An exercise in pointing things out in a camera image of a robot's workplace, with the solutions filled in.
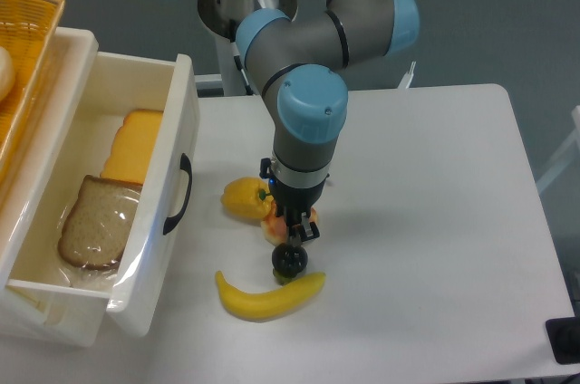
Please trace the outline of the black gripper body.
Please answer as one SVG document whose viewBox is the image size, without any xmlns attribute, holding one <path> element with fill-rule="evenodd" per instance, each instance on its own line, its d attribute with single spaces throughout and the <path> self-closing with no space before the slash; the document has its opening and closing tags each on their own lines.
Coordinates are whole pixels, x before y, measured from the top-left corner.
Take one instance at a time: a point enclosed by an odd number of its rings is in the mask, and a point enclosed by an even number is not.
<svg viewBox="0 0 580 384">
<path fill-rule="evenodd" d="M 267 182 L 277 206 L 298 217 L 309 213 L 322 195 L 329 168 L 327 164 L 313 171 L 298 171 L 272 156 L 260 160 L 259 176 Z"/>
</svg>

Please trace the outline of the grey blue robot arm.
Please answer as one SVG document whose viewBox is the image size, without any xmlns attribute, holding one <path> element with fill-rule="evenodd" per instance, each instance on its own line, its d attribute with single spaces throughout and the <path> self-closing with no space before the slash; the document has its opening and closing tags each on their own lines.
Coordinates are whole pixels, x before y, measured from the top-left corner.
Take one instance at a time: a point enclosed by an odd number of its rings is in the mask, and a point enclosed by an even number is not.
<svg viewBox="0 0 580 384">
<path fill-rule="evenodd" d="M 260 95 L 275 124 L 260 175 L 269 185 L 285 242 L 318 235 L 311 210 L 321 196 L 346 119 L 339 71 L 411 46 L 420 30 L 415 0 L 326 0 L 298 22 L 294 0 L 198 0 L 205 26 L 227 39 L 247 93 Z"/>
</svg>

